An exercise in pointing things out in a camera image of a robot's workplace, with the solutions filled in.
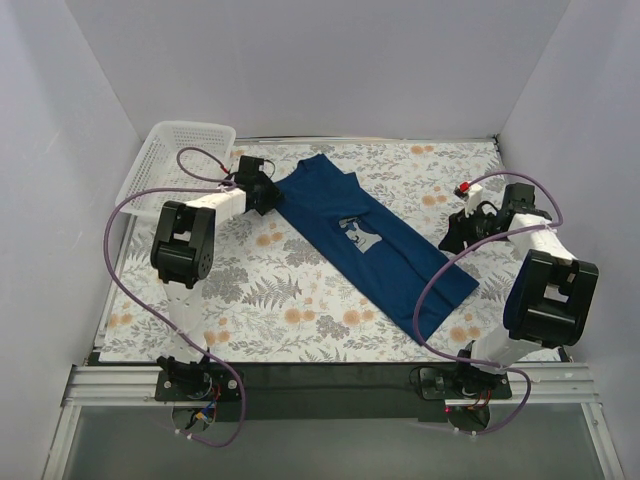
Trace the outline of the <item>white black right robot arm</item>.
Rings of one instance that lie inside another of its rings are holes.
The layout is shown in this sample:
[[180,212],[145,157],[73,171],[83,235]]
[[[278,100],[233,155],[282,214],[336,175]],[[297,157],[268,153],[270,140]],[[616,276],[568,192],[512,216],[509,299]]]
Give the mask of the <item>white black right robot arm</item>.
[[477,184],[464,182],[455,193],[465,206],[450,216],[440,249],[458,254],[504,233],[523,257],[501,325],[460,350],[461,361],[436,374],[430,383],[438,394],[450,390],[478,398],[506,384],[507,368],[523,357],[577,343],[599,270],[563,246],[551,225],[551,215],[535,205],[534,186],[507,185],[499,206],[483,200]]

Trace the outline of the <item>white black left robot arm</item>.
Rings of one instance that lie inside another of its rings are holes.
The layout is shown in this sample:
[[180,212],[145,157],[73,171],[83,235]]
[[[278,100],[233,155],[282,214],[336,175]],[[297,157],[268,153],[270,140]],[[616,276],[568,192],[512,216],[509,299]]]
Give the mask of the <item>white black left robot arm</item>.
[[264,215],[282,198],[264,166],[273,162],[243,155],[236,171],[213,192],[185,203],[167,201],[161,209],[151,250],[174,325],[167,353],[158,364],[169,384],[189,399],[211,396],[203,320],[203,281],[214,262],[215,230],[248,211]]

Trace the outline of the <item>blue printed t-shirt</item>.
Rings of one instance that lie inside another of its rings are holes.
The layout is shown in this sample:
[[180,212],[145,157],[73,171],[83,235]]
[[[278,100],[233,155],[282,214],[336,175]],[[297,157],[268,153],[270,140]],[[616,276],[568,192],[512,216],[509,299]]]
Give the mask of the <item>blue printed t-shirt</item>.
[[276,206],[356,289],[412,340],[429,338],[478,288],[447,257],[325,155],[297,163]]

